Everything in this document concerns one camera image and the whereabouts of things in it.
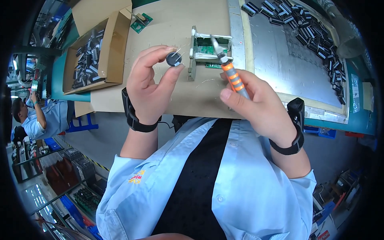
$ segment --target blue stool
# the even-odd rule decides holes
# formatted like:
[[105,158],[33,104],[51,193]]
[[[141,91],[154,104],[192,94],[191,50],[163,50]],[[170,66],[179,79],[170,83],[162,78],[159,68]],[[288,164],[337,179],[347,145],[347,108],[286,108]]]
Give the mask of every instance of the blue stool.
[[91,121],[91,115],[88,113],[87,114],[87,121],[88,121],[88,125],[81,125],[81,119],[80,117],[77,118],[79,120],[79,126],[76,127],[73,125],[73,120],[71,120],[70,122],[70,127],[65,130],[65,132],[79,132],[79,131],[85,131],[85,130],[91,130],[91,129],[98,129],[99,128],[99,124],[92,124],[92,121]]

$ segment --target man in blue shirt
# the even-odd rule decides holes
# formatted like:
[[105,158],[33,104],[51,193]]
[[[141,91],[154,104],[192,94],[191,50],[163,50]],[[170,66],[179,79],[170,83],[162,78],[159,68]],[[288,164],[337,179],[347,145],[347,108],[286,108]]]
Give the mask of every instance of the man in blue shirt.
[[[32,102],[35,110],[28,110],[27,105]],[[74,111],[74,102],[50,102],[41,108],[37,101],[36,92],[32,92],[26,103],[17,98],[12,104],[12,115],[21,123],[25,133],[33,140],[53,137],[69,128]]]
[[[185,66],[170,67],[159,84],[152,67],[175,50],[153,46],[132,66],[126,89],[141,124],[155,124],[168,106]],[[190,119],[160,149],[157,128],[129,130],[96,211],[105,240],[308,239],[316,180],[307,154],[283,155],[268,140],[291,147],[297,130],[267,82],[238,74],[251,100],[229,87],[220,98],[246,120]]]

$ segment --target green circuit board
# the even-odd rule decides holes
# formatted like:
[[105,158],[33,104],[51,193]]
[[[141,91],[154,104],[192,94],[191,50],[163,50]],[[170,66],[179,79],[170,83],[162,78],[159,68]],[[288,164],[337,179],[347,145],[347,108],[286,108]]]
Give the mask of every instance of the green circuit board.
[[145,13],[142,14],[143,17],[145,17],[145,25],[143,25],[141,22],[139,22],[138,20],[134,21],[132,24],[131,24],[131,28],[133,30],[135,30],[135,32],[137,33],[140,33],[146,26],[148,26],[148,24],[153,20],[150,16],[146,15]]
[[[214,51],[214,48],[212,46],[198,46],[197,47],[197,52],[198,53],[205,53],[205,54],[215,55],[215,51]],[[206,63],[205,67],[206,68],[221,69],[220,64],[214,64],[214,63]]]

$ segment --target gray floor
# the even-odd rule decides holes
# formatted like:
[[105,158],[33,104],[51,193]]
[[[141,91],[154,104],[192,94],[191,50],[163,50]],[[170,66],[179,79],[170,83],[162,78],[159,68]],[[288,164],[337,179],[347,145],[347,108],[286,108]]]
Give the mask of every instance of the gray floor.
[[[124,113],[97,112],[91,114],[92,124],[99,124],[99,129],[66,133],[60,136],[64,141],[78,149],[85,156],[110,169],[115,154],[120,154],[121,147],[127,137],[129,126]],[[162,121],[171,127],[172,115],[164,114]],[[173,128],[159,123],[159,147],[163,146],[175,134]]]
[[[162,121],[173,126],[172,119],[172,115],[165,114]],[[110,169],[115,154],[120,153],[128,134],[129,127],[125,115],[97,112],[92,114],[92,123],[99,124],[99,129],[67,133],[62,138],[90,159]],[[159,147],[173,135],[173,128],[169,129],[166,124],[160,123]],[[305,134],[304,148],[320,184],[334,181],[341,171],[356,166],[355,156],[359,151],[359,144],[355,137],[347,137],[344,132],[338,131],[336,139]]]

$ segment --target hand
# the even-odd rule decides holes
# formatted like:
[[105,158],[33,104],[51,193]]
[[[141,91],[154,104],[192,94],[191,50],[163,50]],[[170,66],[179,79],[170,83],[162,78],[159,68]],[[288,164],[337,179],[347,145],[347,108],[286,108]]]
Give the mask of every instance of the hand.
[[[266,81],[253,73],[236,70],[251,100],[233,92],[229,84],[221,91],[220,99],[247,119],[258,134],[268,137],[279,147],[292,146],[297,131],[279,96]],[[228,81],[224,73],[220,76]]]
[[139,123],[155,124],[167,109],[170,96],[184,65],[170,67],[164,73],[159,84],[155,84],[153,65],[163,62],[166,56],[176,51],[175,46],[153,46],[139,53],[132,65],[127,80],[127,93],[136,111]]
[[31,100],[33,101],[33,103],[37,102],[37,94],[36,94],[36,91],[33,91],[31,93]]

